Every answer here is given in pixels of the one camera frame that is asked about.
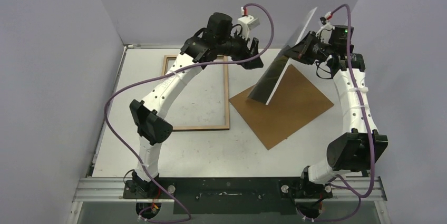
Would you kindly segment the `brown frame backing board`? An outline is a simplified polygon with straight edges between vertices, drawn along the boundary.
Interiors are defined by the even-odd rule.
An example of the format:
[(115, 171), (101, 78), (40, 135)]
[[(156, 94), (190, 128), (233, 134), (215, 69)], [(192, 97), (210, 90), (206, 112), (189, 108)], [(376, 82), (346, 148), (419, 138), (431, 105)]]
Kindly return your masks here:
[(248, 97), (249, 87), (229, 99), (267, 150), (334, 106), (293, 65), (288, 66), (269, 104)]

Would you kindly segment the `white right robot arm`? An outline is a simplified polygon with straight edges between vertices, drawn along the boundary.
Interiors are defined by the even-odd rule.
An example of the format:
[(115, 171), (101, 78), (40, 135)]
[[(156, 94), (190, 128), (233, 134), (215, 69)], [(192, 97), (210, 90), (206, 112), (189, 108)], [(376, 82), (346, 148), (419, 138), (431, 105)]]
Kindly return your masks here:
[(308, 166), (308, 176), (298, 182), (304, 197), (313, 196), (319, 184), (329, 183), (336, 176), (372, 170), (388, 146), (387, 136), (379, 133), (371, 115), (365, 62), (362, 54), (353, 52), (350, 42), (353, 30), (335, 25), (326, 37), (310, 31), (284, 48), (284, 55), (297, 62), (327, 64), (342, 109), (342, 135), (328, 145), (323, 161)]

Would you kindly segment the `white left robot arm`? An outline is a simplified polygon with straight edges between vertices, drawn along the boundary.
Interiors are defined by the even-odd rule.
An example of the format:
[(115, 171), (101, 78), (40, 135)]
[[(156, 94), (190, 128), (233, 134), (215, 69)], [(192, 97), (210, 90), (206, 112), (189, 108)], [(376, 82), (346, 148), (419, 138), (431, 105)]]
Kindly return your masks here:
[(139, 156), (142, 159), (132, 173), (132, 180), (144, 198), (151, 198), (157, 192), (157, 183), (151, 179), (159, 174), (161, 144), (173, 131), (173, 126), (164, 119), (173, 102), (205, 69), (205, 63), (213, 62), (218, 56), (228, 56), (246, 70), (262, 68), (262, 60), (256, 57), (259, 40), (249, 38), (249, 32), (259, 24), (258, 18), (244, 14), (237, 20), (240, 31), (232, 32), (232, 18), (224, 13), (213, 13), (207, 26), (185, 41), (166, 79), (141, 101), (131, 102), (130, 111), (140, 136)]

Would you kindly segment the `wooden picture frame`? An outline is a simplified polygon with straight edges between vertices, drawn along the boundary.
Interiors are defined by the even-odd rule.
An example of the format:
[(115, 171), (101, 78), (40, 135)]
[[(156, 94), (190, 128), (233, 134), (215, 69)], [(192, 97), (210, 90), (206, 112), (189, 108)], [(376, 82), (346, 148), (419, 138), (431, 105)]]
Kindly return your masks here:
[[(163, 58), (162, 74), (168, 72), (169, 61), (174, 61), (176, 55), (165, 55)], [(217, 56), (217, 60), (227, 62), (225, 56)], [(230, 113), (229, 113), (229, 81), (228, 81), (228, 65), (223, 65), (223, 97), (224, 97), (224, 124), (223, 125), (194, 125), (194, 126), (174, 126), (174, 132), (185, 131), (220, 131), (230, 129)]]

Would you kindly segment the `landscape photo print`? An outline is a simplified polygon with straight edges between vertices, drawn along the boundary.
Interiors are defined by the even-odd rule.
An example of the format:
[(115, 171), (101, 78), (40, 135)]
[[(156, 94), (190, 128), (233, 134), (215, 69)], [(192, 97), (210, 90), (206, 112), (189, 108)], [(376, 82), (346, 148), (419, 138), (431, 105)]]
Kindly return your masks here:
[(307, 26), (317, 9), (318, 7), (314, 7), (307, 13), (297, 29), (293, 32), (291, 37), (276, 55), (270, 66), (254, 85), (247, 98), (260, 102), (264, 105), (268, 105), (270, 103), (286, 72), (287, 67), (290, 65), (290, 59), (284, 55), (285, 51), (292, 48), (303, 39)]

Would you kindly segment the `clear glass pane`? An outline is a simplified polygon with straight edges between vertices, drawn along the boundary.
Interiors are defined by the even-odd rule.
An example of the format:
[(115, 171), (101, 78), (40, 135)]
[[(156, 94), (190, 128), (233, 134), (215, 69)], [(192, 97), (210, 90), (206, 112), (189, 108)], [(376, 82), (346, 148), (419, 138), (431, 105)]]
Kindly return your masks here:
[(223, 65), (206, 67), (183, 89), (166, 120), (173, 126), (223, 125)]

